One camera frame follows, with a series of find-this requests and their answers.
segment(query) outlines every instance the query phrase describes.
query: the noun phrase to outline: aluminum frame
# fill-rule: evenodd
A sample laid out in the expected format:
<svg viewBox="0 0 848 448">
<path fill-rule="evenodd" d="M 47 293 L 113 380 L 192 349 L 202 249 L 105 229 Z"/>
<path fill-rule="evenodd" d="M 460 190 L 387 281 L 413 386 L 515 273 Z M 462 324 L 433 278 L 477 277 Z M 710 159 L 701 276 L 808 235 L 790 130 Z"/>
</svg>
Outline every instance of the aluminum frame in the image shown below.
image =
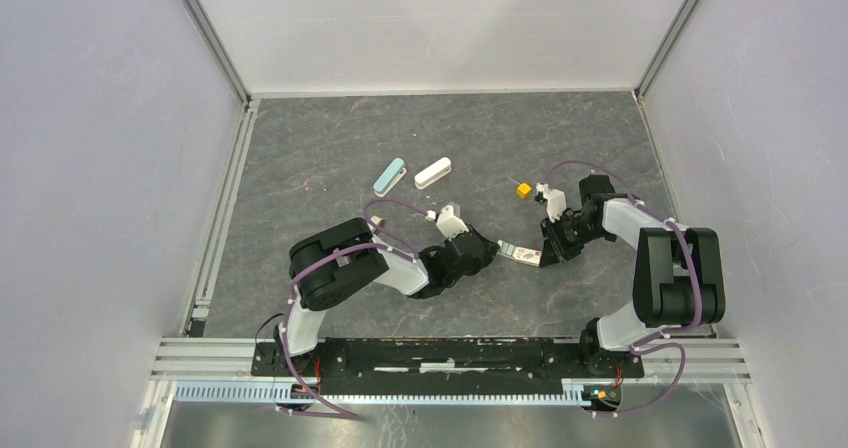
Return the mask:
<svg viewBox="0 0 848 448">
<path fill-rule="evenodd" d="M 209 20 L 209 16 L 206 14 L 206 10 L 203 9 L 200 0 L 182 1 L 186 7 L 186 11 L 188 11 L 189 16 L 194 21 L 197 31 L 200 32 L 200 36 L 203 37 L 203 41 L 206 42 L 206 46 L 212 52 L 212 56 L 215 57 L 215 62 L 221 68 L 224 77 L 227 79 L 227 83 L 230 85 L 230 89 L 233 90 L 233 93 L 242 103 L 249 103 L 251 101 L 250 92 L 241 80 L 233 61 L 227 54 L 227 50 L 218 37 L 215 27 L 212 26 L 212 22 Z"/>
<path fill-rule="evenodd" d="M 674 20 L 672 20 L 671 25 L 668 27 L 663 40 L 660 42 L 660 46 L 657 47 L 657 51 L 654 53 L 653 58 L 651 58 L 651 62 L 648 63 L 648 68 L 642 75 L 642 79 L 639 80 L 639 84 L 633 90 L 636 97 L 644 97 L 648 90 L 651 89 L 651 85 L 656 80 L 663 65 L 665 65 L 671 51 L 677 44 L 677 40 L 680 38 L 680 34 L 686 28 L 692 17 L 692 13 L 700 2 L 701 0 L 683 0 L 683 4 L 680 5 L 677 14 L 674 15 Z"/>
<path fill-rule="evenodd" d="M 743 448 L 765 448 L 770 446 L 757 416 L 753 385 L 739 343 L 723 338 L 675 338 L 674 341 L 686 348 L 686 368 L 680 383 L 682 384 L 719 384 L 723 385 L 731 405 L 733 421 L 742 440 Z M 576 343 L 575 339 L 562 338 L 561 343 Z M 656 341 L 650 345 L 662 344 Z M 230 389 L 284 389 L 296 380 L 292 377 L 254 377 L 250 375 L 255 342 L 253 339 L 226 338 L 164 338 L 156 355 L 148 384 L 147 395 L 142 408 L 140 424 L 133 436 L 133 448 L 157 447 L 162 441 L 167 424 L 168 412 L 174 401 L 221 401 L 255 403 L 254 395 L 243 393 L 215 392 L 219 388 Z M 680 354 L 677 350 L 667 350 L 643 356 L 645 377 L 625 379 L 628 385 L 669 383 L 677 372 Z M 305 377 L 307 383 L 315 382 Z M 564 392 L 580 385 L 609 384 L 612 379 L 563 379 Z M 187 388 L 205 389 L 194 400 L 186 396 Z M 356 404 L 509 404 L 537 405 L 563 404 L 573 405 L 566 396 L 564 399 L 551 399 L 544 396 L 512 397 L 503 400 L 474 400 L 470 397 L 393 397 L 393 396 L 357 396 L 338 397 L 337 401 Z"/>
<path fill-rule="evenodd" d="M 222 178 L 209 235 L 195 270 L 194 295 L 186 306 L 183 333 L 189 331 L 193 322 L 205 321 L 209 315 L 209 306 L 212 303 L 212 294 L 215 292 L 215 283 L 218 279 L 218 268 L 221 265 L 221 257 L 224 255 L 224 245 L 227 241 L 241 175 L 247 161 L 250 139 L 253 136 L 253 125 L 256 123 L 261 101 L 261 99 L 251 101 L 240 119 L 227 162 L 227 170 Z"/>
</svg>

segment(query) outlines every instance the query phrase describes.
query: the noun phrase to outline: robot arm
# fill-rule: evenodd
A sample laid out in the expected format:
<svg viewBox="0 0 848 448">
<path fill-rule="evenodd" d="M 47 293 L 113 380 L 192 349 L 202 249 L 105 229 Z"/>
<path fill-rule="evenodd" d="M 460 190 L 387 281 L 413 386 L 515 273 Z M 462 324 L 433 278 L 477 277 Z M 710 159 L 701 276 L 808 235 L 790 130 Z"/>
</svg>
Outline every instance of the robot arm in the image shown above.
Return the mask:
<svg viewBox="0 0 848 448">
<path fill-rule="evenodd" d="M 493 243 L 459 217 L 457 205 L 435 215 L 445 236 L 444 246 L 431 246 L 414 257 L 396 248 L 365 249 L 339 257 L 307 275 L 296 287 L 297 297 L 285 332 L 291 356 L 307 353 L 318 343 L 318 330 L 327 310 L 369 283 L 390 286 L 416 299 L 430 298 L 452 287 L 462 276 L 477 274 L 498 251 Z M 294 278 L 318 260 L 363 243 L 384 244 L 362 218 L 354 218 L 309 237 L 289 252 Z"/>
<path fill-rule="evenodd" d="M 652 333 L 690 324 L 695 317 L 695 299 L 688 270 L 695 270 L 701 287 L 700 323 L 716 323 L 724 316 L 721 257 L 713 230 L 677 225 L 695 265 L 687 267 L 672 229 L 641 211 L 627 195 L 616 193 L 608 176 L 590 175 L 580 181 L 583 205 L 577 211 L 551 210 L 551 199 L 557 196 L 550 192 L 558 190 L 547 185 L 539 188 L 536 200 L 548 205 L 548 216 L 541 222 L 545 242 L 540 266 L 571 260 L 586 243 L 598 238 L 621 238 L 636 250 L 633 299 L 615 313 L 589 323 L 581 341 L 590 351 L 629 351 L 634 342 Z"/>
</svg>

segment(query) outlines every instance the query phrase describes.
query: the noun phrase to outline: teal marker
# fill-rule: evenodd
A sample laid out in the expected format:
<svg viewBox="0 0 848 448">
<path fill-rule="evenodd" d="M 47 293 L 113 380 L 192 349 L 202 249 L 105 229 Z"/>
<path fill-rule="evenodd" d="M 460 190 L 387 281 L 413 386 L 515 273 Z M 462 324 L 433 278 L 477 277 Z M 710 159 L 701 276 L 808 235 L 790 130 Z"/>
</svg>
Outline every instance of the teal marker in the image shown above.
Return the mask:
<svg viewBox="0 0 848 448">
<path fill-rule="evenodd" d="M 374 194 L 380 198 L 394 188 L 398 181 L 406 174 L 406 164 L 400 158 L 395 158 L 383 174 L 374 182 Z"/>
</svg>

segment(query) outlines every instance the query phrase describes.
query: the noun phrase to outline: gray marble floor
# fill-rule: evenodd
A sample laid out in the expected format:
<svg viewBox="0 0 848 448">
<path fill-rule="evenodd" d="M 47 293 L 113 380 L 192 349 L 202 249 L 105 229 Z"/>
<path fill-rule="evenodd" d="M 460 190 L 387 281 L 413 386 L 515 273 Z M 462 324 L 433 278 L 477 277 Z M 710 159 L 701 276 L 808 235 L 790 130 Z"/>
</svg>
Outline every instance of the gray marble floor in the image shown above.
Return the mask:
<svg viewBox="0 0 848 448">
<path fill-rule="evenodd" d="M 448 156 L 453 171 L 417 190 L 414 174 Z M 453 201 L 492 240 L 541 247 L 544 207 L 515 194 L 557 161 L 606 164 L 646 202 L 670 213 L 648 134 L 629 93 L 532 93 L 263 100 L 206 326 L 208 337 L 251 337 L 284 307 L 288 250 L 358 216 L 395 157 L 409 169 L 392 197 L 438 209 Z M 552 185 L 576 202 L 583 168 Z M 373 214 L 417 243 L 441 243 L 432 223 L 402 207 Z M 412 300 L 369 286 L 330 310 L 322 336 L 576 335 L 630 297 L 635 253 L 598 240 L 544 269 L 498 257 L 441 296 Z"/>
</svg>

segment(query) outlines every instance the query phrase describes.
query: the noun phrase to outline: small white object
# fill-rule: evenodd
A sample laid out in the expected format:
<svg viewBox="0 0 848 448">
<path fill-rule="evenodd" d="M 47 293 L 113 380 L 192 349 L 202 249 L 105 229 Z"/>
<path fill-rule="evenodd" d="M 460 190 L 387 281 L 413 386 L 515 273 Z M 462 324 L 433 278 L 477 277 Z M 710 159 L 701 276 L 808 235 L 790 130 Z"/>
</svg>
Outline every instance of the small white object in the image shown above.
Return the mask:
<svg viewBox="0 0 848 448">
<path fill-rule="evenodd" d="M 209 317 L 209 308 L 195 308 L 191 312 L 192 319 L 203 320 Z"/>
<path fill-rule="evenodd" d="M 453 203 L 448 203 L 439 212 L 439 217 L 436 218 L 436 228 L 448 240 L 452 240 L 457 235 L 468 232 L 468 226 L 459 217 L 459 206 Z"/>
<path fill-rule="evenodd" d="M 501 247 L 501 249 L 498 250 L 499 255 L 515 260 L 519 263 L 524 263 L 530 266 L 539 266 L 539 262 L 542 261 L 541 251 L 515 246 L 512 243 L 507 243 L 503 240 L 498 240 L 498 245 Z"/>
<path fill-rule="evenodd" d="M 545 209 L 548 212 L 548 219 L 558 221 L 562 218 L 562 213 L 565 211 L 565 193 L 548 188 L 546 183 L 537 183 L 536 191 L 542 194 L 547 203 Z"/>
<path fill-rule="evenodd" d="M 419 190 L 423 190 L 450 173 L 450 170 L 450 158 L 444 157 L 415 175 L 415 187 Z"/>
</svg>

